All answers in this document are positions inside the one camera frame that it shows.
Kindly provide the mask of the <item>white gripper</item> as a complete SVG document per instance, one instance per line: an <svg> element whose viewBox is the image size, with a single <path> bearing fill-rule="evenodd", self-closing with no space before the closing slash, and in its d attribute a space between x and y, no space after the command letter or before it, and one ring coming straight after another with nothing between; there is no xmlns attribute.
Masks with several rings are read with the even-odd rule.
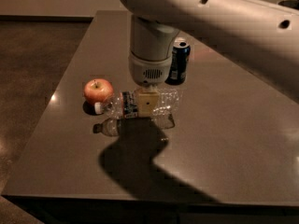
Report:
<svg viewBox="0 0 299 224"><path fill-rule="evenodd" d="M138 116L150 117L156 107L160 93L156 86L168 78L172 58L163 61L147 61L136 57L133 53L128 57L129 70L133 81L141 87L135 91Z"/></svg>

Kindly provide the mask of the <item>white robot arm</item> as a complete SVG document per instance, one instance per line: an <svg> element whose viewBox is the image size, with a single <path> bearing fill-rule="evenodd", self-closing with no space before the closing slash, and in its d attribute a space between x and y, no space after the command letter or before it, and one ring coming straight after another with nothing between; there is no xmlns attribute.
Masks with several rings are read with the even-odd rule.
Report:
<svg viewBox="0 0 299 224"><path fill-rule="evenodd" d="M299 12L261 0L121 0L132 13L129 67L144 88L167 74L180 31L260 77L297 101L299 96Z"/></svg>

